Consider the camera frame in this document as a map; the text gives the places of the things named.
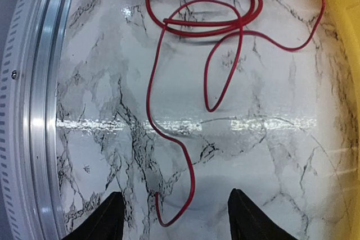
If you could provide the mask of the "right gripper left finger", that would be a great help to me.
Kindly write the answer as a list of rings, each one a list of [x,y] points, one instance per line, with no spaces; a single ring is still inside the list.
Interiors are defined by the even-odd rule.
[[[111,193],[98,208],[64,240],[122,240],[124,199],[121,192]]]

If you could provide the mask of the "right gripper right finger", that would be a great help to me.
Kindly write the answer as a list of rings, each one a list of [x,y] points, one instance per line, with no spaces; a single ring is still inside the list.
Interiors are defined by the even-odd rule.
[[[232,239],[292,239],[274,223],[242,190],[231,190],[228,216]]]

